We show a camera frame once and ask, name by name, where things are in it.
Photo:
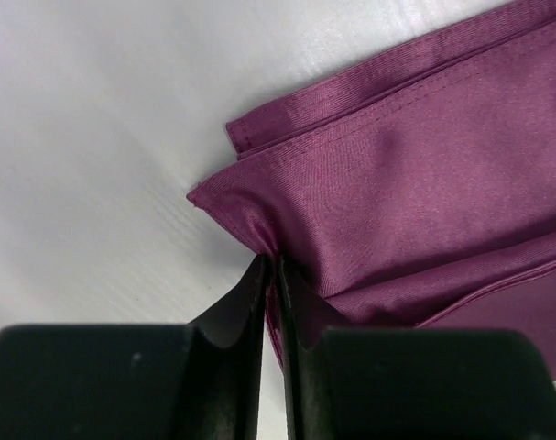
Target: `folded fabric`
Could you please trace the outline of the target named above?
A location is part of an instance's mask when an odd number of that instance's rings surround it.
[[[556,378],[556,0],[521,0],[227,125],[189,194],[358,325],[510,328]],[[267,322],[279,351],[277,305]]]

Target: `purple satin cloth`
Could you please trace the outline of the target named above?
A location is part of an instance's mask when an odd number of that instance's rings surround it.
[[[227,125],[189,199],[358,325],[510,328],[556,378],[556,0],[521,0]],[[275,298],[268,326],[279,352]]]

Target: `white table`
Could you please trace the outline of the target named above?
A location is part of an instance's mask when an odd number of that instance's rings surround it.
[[[0,0],[0,327],[182,322],[252,254],[184,198],[223,123],[506,0]],[[260,439],[286,438],[266,340]]]

